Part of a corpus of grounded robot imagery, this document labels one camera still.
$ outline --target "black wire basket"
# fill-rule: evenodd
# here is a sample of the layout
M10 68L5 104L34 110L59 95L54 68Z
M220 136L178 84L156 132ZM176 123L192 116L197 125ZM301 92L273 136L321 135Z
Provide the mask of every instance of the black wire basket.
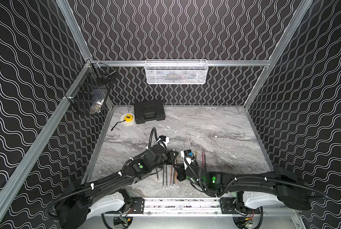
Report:
M118 74L118 67L110 67L103 63L93 63L96 70L96 83L98 86L113 83Z
M99 115L102 112L108 99L108 87L97 85L97 81L97 74L88 72L76 88L75 97L67 98L79 114Z

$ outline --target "wavy line pattern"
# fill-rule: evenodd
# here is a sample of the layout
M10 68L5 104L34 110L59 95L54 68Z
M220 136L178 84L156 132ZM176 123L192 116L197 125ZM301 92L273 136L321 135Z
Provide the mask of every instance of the wavy line pattern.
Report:
M69 0L96 60L265 60L300 0Z
M0 1L0 191L83 65L55 1Z
M250 114L272 163L330 196L306 227L341 229L341 1L313 2Z
M99 65L100 74L109 74ZM166 105L239 105L248 98L263 67L210 67L203 85L147 84L142 67L121 67L110 90L113 104L161 99Z
M80 116L67 110L56 131L15 197L0 228L56 228L58 222L43 210L74 181L81 180L90 162L108 109L99 116Z

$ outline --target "electrical wire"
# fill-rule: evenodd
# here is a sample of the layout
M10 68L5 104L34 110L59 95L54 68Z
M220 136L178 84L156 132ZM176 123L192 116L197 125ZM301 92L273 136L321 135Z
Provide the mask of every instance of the electrical wire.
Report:
M158 170L157 172L154 172L154 173L151 173L149 176L151 176L151 175L155 175L155 174L158 174L160 171L162 171L163 170L163 168L161 168L160 170Z
M191 172L193 173L193 175L195 176L196 180L199 181L200 183L200 188L201 190L208 196L210 197L214 197L215 195L212 195L212 194L209 194L206 192L206 190L204 190L203 188L203 184L201 182L201 179L200 177L195 173L195 171L189 166L189 163L188 161L186 160L186 158L192 158L191 156L185 156L184 157L184 162L186 163L186 165L188 166L188 168L191 170ZM225 188L219 193L219 194L216 194L216 197L221 197L222 195L225 194L225 192L228 190L229 186L232 185L233 182L239 180L239 179L252 179L252 178L257 178L257 179L262 179L262 180L266 180L266 181L274 181L276 183L280 183L280 184L286 184L286 185L291 185L291 186L296 186L296 187L299 187L299 188L302 188L302 189L307 189L307 190L310 190L310 191L313 191L313 192L316 192L316 193L319 193L321 195L324 196L325 199L328 199L328 195L324 192L321 192L319 190L315 190L311 187L307 187L307 186L304 186L304 185L300 185L300 184L297 184L297 183L294 183L294 182L290 182L290 181L283 181L283 180L280 180L280 179L275 179L275 178L271 178L271 177L263 177L263 176L259 176L259 175L240 175L240 176L237 176L235 177L233 180L231 180L226 186Z
M111 227L107 224L106 220L104 219L104 213L102 214L102 220L103 220L104 226L105 226L107 229L113 229L113 228L111 228Z
M126 121L126 120L123 120L123 121L116 122L116 124L114 124L114 126L112 127L111 131L113 131L113 129L114 129L116 126L117 126L117 124L118 124L118 123L120 123L120 122L124 122L124 121Z
M155 133L155 137L156 137L156 128L155 128L155 127L151 130L151 135L150 135L150 139L149 139L149 144L150 144L150 145L151 145L151 138L152 138L153 133ZM142 152L142 153L136 155L133 159L140 158L141 156L145 155L147 152L148 152L148 150L145 150L144 152ZM131 161L133 161L133 159L129 159L129 160L127 160L127 161L124 163L124 165L122 166L122 169L121 169L121 174L124 173L127 164L130 163ZM112 178L112 179L110 179L110 180L108 180L108 181L103 181L103 182L97 183L97 184L94 183L94 186L93 186L93 187L87 187L87 188L80 189L80 190L74 191L74 192L69 193L69 194L66 194L66 195L61 195L58 199L52 201L52 202L44 209L44 214L45 214L45 216L46 216L46 217L49 217L49 218L51 218L51 219L58 219L58 216L56 216L56 215L51 214L51 213L48 212L49 209L50 209L53 205L59 203L61 200L64 200L64 199L67 199L67 198L69 198L69 197L78 195L78 194L80 194L80 193L83 193L83 192L92 190L92 189L97 188L97 187L99 187L99 186L102 186L102 185L106 185L106 184L108 184L108 183L111 183L111 182L117 180L117 179L120 178L120 177L121 177L121 175L118 174L118 175L116 175L114 178Z
M260 214L261 215L261 219L260 219L259 223L257 224L257 226L254 229L259 229L259 227L262 224L262 220L263 220L263 208L262 208L262 206L260 206L260 212L261 212L261 214Z

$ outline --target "gray marble surface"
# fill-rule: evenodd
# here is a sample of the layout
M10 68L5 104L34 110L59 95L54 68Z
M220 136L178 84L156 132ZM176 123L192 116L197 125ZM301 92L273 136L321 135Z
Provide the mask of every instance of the gray marble surface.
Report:
M97 163L90 177L96 180L117 172L130 157L145 150L150 131L170 138L169 149L197 151L202 164L201 151L206 153L208 171L234 174L264 173L269 171L267 162L242 107L164 107L166 119L144 124L124 126L121 115L133 113L133 106L115 107ZM162 188L156 175L150 176L126 189L133 196L148 197L199 197L206 196L195 190L187 181L179 182L179 188Z

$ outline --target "black bracket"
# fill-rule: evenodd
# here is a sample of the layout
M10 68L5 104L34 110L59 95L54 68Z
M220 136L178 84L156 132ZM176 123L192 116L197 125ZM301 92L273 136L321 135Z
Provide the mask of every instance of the black bracket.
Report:
M235 197L230 198L220 198L220 208L222 214L239 214L235 208ZM260 214L260 209L250 209L250 211L254 211L255 214Z
M141 197L132 197L133 209L131 214L142 214L144 213L145 200Z

